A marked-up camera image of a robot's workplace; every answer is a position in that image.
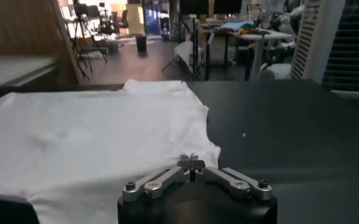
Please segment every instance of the black tabletop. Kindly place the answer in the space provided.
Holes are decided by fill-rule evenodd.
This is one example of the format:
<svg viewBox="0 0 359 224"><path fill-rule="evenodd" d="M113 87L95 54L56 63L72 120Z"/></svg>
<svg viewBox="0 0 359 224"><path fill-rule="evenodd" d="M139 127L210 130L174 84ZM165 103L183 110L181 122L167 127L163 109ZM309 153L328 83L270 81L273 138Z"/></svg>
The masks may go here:
<svg viewBox="0 0 359 224"><path fill-rule="evenodd" d="M189 82L219 165L273 186L279 223L359 223L359 109L307 81ZM10 91L120 89L121 85Z"/></svg>

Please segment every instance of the wooden panel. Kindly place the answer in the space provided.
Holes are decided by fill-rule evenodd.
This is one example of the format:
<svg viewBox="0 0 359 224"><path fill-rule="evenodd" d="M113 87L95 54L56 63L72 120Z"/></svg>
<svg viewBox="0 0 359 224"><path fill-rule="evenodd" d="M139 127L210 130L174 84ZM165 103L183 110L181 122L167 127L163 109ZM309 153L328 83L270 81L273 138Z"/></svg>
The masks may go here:
<svg viewBox="0 0 359 224"><path fill-rule="evenodd" d="M0 55L55 57L76 84L73 59L63 40L53 6L56 0L0 0Z"/></svg>
<svg viewBox="0 0 359 224"><path fill-rule="evenodd" d="M143 8L140 4L127 4L129 34L144 34Z"/></svg>

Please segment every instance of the bolt head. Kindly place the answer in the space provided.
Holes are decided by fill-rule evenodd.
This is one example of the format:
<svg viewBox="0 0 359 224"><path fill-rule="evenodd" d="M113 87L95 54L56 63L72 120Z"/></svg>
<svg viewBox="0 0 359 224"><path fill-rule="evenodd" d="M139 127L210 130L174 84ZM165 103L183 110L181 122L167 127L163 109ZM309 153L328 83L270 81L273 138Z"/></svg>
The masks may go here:
<svg viewBox="0 0 359 224"><path fill-rule="evenodd" d="M131 191L131 190L133 190L133 189L135 189L135 188L136 188L135 182L128 182L128 183L125 185L125 189L126 189L127 191Z"/></svg>
<svg viewBox="0 0 359 224"><path fill-rule="evenodd" d="M258 187L260 187L260 188L266 188L268 186L269 185L267 184L267 182L265 180L260 180L258 183Z"/></svg>

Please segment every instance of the black cylinder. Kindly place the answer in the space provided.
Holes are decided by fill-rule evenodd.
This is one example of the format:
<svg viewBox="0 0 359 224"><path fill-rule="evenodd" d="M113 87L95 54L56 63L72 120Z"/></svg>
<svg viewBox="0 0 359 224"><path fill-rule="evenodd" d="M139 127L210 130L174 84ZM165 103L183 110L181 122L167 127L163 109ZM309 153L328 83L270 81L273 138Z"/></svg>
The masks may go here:
<svg viewBox="0 0 359 224"><path fill-rule="evenodd" d="M137 36L136 37L137 51L138 52L147 52L147 37L146 36Z"/></svg>

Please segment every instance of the camera tripod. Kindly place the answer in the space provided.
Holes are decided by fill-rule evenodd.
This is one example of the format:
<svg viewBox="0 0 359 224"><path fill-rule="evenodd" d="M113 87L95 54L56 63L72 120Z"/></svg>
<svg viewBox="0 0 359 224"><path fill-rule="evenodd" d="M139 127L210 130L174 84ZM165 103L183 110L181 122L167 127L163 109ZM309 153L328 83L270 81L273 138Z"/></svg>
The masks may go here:
<svg viewBox="0 0 359 224"><path fill-rule="evenodd" d="M79 3L79 0L73 0L73 3L74 3L74 9L75 9L75 14L76 14L76 19L74 21L74 24L75 24L75 37L72 39L72 49L74 51L76 51L77 53L77 58L78 59L81 59L83 64L85 65L85 67L87 68L87 64L86 64L86 61L82 55L82 50L79 49L77 47L77 44L76 44L76 41L77 41L77 38L76 38L76 33L77 33L77 30L78 30L78 27L80 27L80 31L82 32L82 39L83 39L83 44L84 46L87 45L87 41L86 41L86 38L85 38L85 30L87 30L88 34L90 35L91 37L91 40L93 42L93 47L94 48L97 48L98 51L102 54L105 62L107 63L107 58L105 56L105 54L102 53L102 49L101 47L97 44L96 40L94 39L94 36L91 34L90 30L88 29L88 26L86 24L86 21L82 18L82 15L83 14L87 14L87 8L82 8L82 5ZM87 54L87 60L88 60L88 65L90 67L90 72L92 73L93 72L93 67L91 65L91 58L90 58L90 55ZM87 80L89 79L88 75L86 74L86 72L80 67L80 64L77 63L77 66L79 67L82 75L84 78L86 78Z"/></svg>

